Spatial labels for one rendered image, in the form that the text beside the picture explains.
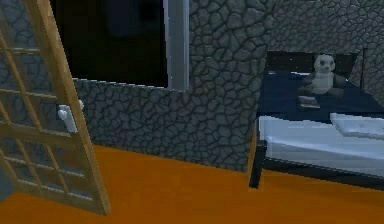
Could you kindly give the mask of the black bed with blue blanket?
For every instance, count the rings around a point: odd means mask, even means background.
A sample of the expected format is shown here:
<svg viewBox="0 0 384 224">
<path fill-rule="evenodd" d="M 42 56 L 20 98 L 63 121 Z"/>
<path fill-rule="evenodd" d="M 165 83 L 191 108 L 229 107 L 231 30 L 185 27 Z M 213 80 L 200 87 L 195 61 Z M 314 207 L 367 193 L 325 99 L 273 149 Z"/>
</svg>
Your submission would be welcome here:
<svg viewBox="0 0 384 224">
<path fill-rule="evenodd" d="M 330 120 L 332 112 L 384 119 L 384 107 L 350 82 L 342 97 L 302 107 L 297 89 L 314 62 L 309 52 L 267 53 L 249 186 L 258 187 L 266 169 L 384 191 L 384 140 L 345 137 Z"/>
</svg>

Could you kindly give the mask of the wooden glazed room door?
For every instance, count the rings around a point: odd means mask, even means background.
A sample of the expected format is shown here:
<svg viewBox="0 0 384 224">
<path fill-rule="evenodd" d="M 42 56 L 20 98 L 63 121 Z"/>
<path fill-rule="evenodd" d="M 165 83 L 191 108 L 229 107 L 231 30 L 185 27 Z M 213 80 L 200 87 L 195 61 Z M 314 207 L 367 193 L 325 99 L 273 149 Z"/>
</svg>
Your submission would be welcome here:
<svg viewBox="0 0 384 224">
<path fill-rule="evenodd" d="M 106 215 L 83 108 L 49 0 L 0 0 L 0 171 L 17 191 Z"/>
</svg>

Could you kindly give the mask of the grey and white teddy bear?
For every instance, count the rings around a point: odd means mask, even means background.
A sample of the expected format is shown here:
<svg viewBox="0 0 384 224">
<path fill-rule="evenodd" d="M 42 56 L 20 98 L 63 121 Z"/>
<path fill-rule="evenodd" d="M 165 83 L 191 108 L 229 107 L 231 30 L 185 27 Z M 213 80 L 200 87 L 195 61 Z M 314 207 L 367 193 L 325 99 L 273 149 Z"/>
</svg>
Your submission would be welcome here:
<svg viewBox="0 0 384 224">
<path fill-rule="evenodd" d="M 347 79 L 334 73 L 335 57 L 329 54 L 319 54 L 314 61 L 314 71 L 302 80 L 302 86 L 297 90 L 301 107 L 319 108 L 316 95 L 328 95 L 341 98 L 344 95 L 343 85 Z"/>
</svg>

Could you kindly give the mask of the white pillow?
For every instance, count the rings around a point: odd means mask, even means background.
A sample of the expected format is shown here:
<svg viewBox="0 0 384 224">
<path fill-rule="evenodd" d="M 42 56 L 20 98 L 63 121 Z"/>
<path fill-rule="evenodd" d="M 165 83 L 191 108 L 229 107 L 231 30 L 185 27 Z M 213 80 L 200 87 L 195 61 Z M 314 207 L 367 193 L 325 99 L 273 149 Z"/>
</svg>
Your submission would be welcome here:
<svg viewBox="0 0 384 224">
<path fill-rule="evenodd" d="M 384 119 L 331 113 L 336 129 L 347 137 L 384 140 Z"/>
</svg>

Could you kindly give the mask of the dark window with grey frame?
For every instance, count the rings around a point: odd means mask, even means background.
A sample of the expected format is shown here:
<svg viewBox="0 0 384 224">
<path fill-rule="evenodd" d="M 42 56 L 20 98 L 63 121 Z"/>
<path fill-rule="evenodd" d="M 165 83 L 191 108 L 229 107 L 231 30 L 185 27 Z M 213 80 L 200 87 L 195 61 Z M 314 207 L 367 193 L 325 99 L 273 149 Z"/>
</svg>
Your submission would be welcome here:
<svg viewBox="0 0 384 224">
<path fill-rule="evenodd" d="M 74 78 L 185 91 L 189 0 L 49 0 Z"/>
</svg>

